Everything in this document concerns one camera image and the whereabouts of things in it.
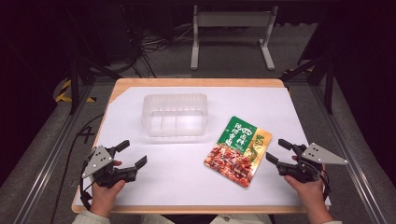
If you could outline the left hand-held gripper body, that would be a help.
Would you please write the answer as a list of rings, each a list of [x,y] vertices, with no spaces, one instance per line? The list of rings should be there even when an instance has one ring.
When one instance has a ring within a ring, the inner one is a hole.
[[[95,147],[83,165],[81,179],[88,177],[91,182],[107,188],[112,188],[120,180],[126,183],[135,181],[137,175],[135,167],[121,169],[115,167],[116,153],[116,147]]]

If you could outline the person's left hand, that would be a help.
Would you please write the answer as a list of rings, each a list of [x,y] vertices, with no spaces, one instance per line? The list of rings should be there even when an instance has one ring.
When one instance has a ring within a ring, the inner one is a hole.
[[[100,217],[109,217],[114,207],[117,195],[124,188],[126,182],[120,180],[112,188],[92,185],[92,205],[90,211]]]

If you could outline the person's right hand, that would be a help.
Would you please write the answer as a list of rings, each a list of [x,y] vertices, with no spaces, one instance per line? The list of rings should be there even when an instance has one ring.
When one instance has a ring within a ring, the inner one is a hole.
[[[325,205],[323,200],[323,184],[321,180],[301,183],[290,175],[286,175],[284,179],[293,189],[296,190],[306,209],[320,208]]]

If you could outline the green and red snack packet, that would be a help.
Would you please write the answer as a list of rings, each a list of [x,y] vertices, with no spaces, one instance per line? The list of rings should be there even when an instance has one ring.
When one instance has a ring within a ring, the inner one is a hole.
[[[238,117],[231,117],[204,164],[247,188],[255,175],[272,135]]]

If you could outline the yellow black hazard tape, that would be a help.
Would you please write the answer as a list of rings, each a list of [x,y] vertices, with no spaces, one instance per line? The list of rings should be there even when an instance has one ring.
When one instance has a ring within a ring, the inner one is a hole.
[[[71,79],[67,78],[64,84],[62,85],[58,95],[55,97],[56,102],[67,102],[67,103],[72,102],[72,98],[66,95],[66,92],[70,86],[71,86]]]

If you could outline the aluminium rail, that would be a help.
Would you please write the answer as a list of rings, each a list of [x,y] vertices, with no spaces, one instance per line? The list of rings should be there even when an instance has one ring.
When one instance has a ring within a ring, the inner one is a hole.
[[[335,137],[340,154],[344,156],[348,161],[348,165],[346,166],[346,168],[370,219],[374,224],[389,224],[383,212],[381,211],[377,200],[375,199],[375,196],[363,170],[361,169],[354,155],[350,152],[338,123],[336,122],[334,116],[328,112],[328,109],[324,104],[323,93],[321,92],[319,87],[312,87],[311,91],[332,130],[332,134]]]
[[[73,113],[70,113],[71,104],[59,103],[17,164],[13,174],[16,176],[15,184],[21,190],[14,189],[14,193],[20,197],[15,199],[20,205],[17,206],[17,215],[11,219],[11,224],[28,223],[91,91],[92,86],[81,87],[78,106]]]

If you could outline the clear plastic container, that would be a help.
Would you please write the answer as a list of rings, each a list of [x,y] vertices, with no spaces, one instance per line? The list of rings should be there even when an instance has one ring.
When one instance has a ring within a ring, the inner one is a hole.
[[[207,96],[203,93],[147,95],[141,122],[150,137],[204,135],[208,122]]]

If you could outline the white metal stand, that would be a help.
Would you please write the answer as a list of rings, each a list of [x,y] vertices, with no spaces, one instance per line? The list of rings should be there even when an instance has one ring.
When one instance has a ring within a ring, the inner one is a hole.
[[[198,69],[199,63],[199,28],[200,27],[262,27],[263,38],[258,43],[262,51],[267,69],[275,69],[271,53],[268,49],[271,33],[276,21],[278,6],[264,11],[200,11],[198,6],[193,9],[193,43],[191,50],[191,70]]]

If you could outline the white paper sheet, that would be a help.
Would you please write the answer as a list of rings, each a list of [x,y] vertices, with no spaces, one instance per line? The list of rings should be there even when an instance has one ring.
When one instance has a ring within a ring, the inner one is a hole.
[[[108,106],[97,142],[113,147],[127,140],[130,146],[117,154],[125,167],[142,157],[147,164],[135,182],[119,194],[119,205],[208,205],[208,206],[294,206],[300,203],[296,191],[269,161],[261,161],[251,184],[243,188],[204,164],[231,117],[238,117],[269,132],[273,138],[268,152],[290,161],[291,152],[278,144],[285,139],[305,143],[304,130],[290,94],[284,88],[197,87],[189,92],[206,95],[208,123],[198,137],[151,138],[141,122],[146,96],[180,94],[177,87],[129,88]]]

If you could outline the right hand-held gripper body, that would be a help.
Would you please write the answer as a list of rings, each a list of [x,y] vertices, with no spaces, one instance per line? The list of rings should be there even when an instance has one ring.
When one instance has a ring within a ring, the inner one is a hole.
[[[292,144],[291,149],[297,156],[295,164],[278,161],[276,168],[280,175],[290,175],[301,183],[315,182],[321,177],[324,164],[347,165],[348,161],[330,152],[324,147],[312,143]]]

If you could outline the black metal stand leg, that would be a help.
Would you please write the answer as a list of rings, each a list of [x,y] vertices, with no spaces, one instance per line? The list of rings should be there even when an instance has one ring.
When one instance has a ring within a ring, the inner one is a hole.
[[[332,59],[329,57],[319,57],[317,59],[308,61],[302,65],[299,65],[295,69],[288,69],[279,78],[281,81],[285,82],[297,75],[300,75],[303,71],[312,69],[312,72],[307,78],[307,83],[309,86],[317,86],[323,78],[325,81],[325,93],[324,93],[324,105],[329,114],[332,114],[332,88],[334,79],[334,64]]]
[[[70,12],[68,7],[64,7],[64,29],[63,35],[65,38],[64,43],[66,44],[66,52],[70,61],[70,79],[71,79],[71,99],[72,106],[70,114],[74,115],[82,100],[80,99],[79,93],[79,82],[82,81],[83,85],[91,86],[94,81],[94,74],[90,70],[91,67],[99,70],[105,76],[113,78],[114,80],[120,79],[120,75],[117,73],[99,65],[94,57],[87,57],[83,53],[83,47],[79,44],[80,41],[84,41],[80,30],[76,24],[73,14]]]

